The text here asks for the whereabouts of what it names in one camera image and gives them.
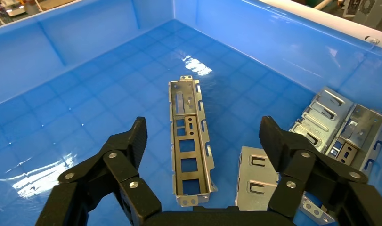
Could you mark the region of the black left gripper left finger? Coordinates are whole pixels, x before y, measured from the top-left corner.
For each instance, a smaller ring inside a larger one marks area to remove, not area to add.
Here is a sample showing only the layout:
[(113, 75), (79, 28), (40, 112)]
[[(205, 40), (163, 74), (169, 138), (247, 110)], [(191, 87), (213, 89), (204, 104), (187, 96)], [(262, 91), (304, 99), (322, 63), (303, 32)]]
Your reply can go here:
[(89, 212), (111, 193), (134, 226), (160, 212), (160, 201), (138, 172), (146, 143), (146, 119), (137, 117), (130, 130), (111, 135), (97, 154), (62, 173), (57, 225), (86, 225)]

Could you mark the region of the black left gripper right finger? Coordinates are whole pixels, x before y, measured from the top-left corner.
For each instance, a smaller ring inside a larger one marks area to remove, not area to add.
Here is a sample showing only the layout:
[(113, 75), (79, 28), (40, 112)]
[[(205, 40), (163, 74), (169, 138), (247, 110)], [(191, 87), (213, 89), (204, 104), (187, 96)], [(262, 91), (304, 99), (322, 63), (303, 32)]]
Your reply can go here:
[(304, 136), (283, 130), (263, 116), (260, 143), (281, 180), (268, 209), (293, 218), (304, 192), (317, 197), (336, 218), (367, 218), (367, 176), (320, 153)]

